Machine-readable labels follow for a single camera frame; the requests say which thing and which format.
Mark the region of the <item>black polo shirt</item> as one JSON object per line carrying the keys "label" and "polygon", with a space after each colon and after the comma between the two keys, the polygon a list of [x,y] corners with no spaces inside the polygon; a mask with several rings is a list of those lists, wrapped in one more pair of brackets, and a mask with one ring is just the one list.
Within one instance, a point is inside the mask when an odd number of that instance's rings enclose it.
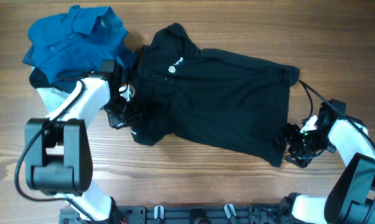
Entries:
{"label": "black polo shirt", "polygon": [[200,49],[181,24],[143,46],[133,77],[141,118],[135,142],[152,146],[168,134],[282,164],[294,66],[219,49]]}

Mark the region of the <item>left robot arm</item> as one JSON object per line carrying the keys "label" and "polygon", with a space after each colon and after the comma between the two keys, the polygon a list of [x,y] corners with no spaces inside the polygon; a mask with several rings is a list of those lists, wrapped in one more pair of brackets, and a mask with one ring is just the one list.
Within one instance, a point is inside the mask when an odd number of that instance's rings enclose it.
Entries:
{"label": "left robot arm", "polygon": [[115,60],[103,60],[97,71],[59,73],[60,80],[77,82],[71,95],[45,118],[31,118],[25,126],[26,146],[17,166],[25,166],[26,183],[45,202],[64,201],[85,223],[126,223],[115,200],[93,182],[93,161],[87,129],[100,110],[111,128],[134,123],[139,112],[128,91],[128,77]]}

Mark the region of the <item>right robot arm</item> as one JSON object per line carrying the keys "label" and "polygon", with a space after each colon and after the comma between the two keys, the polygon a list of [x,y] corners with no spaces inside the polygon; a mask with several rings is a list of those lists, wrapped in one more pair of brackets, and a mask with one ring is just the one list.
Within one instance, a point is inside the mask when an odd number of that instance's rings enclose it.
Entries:
{"label": "right robot arm", "polygon": [[280,202],[280,223],[375,223],[375,148],[362,121],[331,99],[300,128],[288,123],[287,160],[300,168],[324,151],[338,152],[346,168],[327,197],[290,194]]}

